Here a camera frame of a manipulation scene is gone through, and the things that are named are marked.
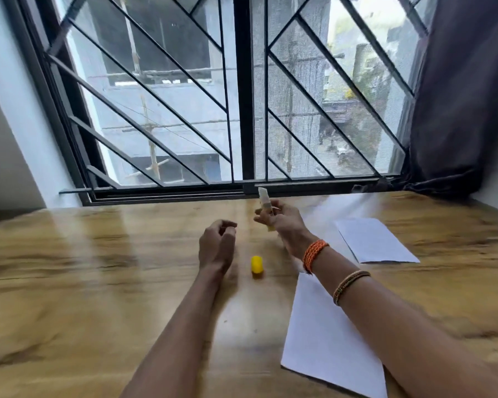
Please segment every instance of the wooden table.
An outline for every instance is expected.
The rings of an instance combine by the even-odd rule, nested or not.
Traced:
[[[332,225],[380,219],[420,264],[362,265],[498,371],[498,212],[413,193],[291,198],[308,227],[353,258]],[[198,238],[239,223],[218,295],[201,397],[340,397],[280,368],[296,271],[258,200],[40,211],[0,224],[0,397],[116,397],[197,272]],[[250,257],[264,258],[253,280]],[[405,394],[387,376],[390,397]]]

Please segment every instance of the person's right hand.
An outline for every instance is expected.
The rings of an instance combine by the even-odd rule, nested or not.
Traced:
[[[271,199],[271,204],[274,215],[258,208],[254,211],[257,216],[253,220],[274,227],[288,252],[302,260],[308,246],[319,238],[310,233],[296,207],[276,198]]]

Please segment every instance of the dark purple curtain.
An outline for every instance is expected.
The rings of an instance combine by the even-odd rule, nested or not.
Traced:
[[[467,197],[497,139],[498,0],[439,0],[404,175],[377,190]]]

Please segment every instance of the brown bracelet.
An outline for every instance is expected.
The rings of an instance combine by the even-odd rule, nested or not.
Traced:
[[[317,255],[321,252],[321,250],[327,247],[329,244],[324,240],[314,241],[312,244],[308,246],[306,251],[304,252],[303,257],[303,267],[304,270],[308,274],[312,274],[312,263],[317,257]]]
[[[336,306],[339,306],[339,298],[341,297],[345,289],[351,286],[362,276],[371,276],[371,274],[368,271],[356,271],[346,277],[343,281],[341,281],[337,289],[334,291],[334,294],[332,295],[332,297],[334,298],[334,304]]]

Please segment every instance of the hand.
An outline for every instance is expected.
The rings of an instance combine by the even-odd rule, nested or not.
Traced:
[[[285,204],[276,198],[271,200],[271,205],[274,215],[258,208],[254,211],[258,216],[255,216],[253,220],[267,226],[273,226],[279,232],[288,252],[302,260],[308,246],[319,238],[310,233],[296,207]]]
[[[232,263],[237,223],[218,219],[199,238],[199,270],[217,269],[225,275]]]

